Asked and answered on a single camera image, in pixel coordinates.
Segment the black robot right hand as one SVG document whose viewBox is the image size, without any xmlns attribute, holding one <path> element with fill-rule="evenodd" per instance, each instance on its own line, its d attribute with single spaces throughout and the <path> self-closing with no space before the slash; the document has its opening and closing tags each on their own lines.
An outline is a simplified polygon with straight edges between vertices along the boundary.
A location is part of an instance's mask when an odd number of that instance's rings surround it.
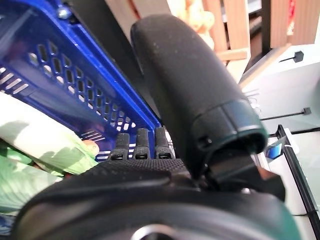
<svg viewBox="0 0 320 240">
<path fill-rule="evenodd" d="M 186 23 L 130 30 L 150 94 L 186 171 L 102 162 L 44 189 L 12 240 L 299 240 L 282 178 L 258 165 L 268 133 L 231 74 Z"/>
</svg>

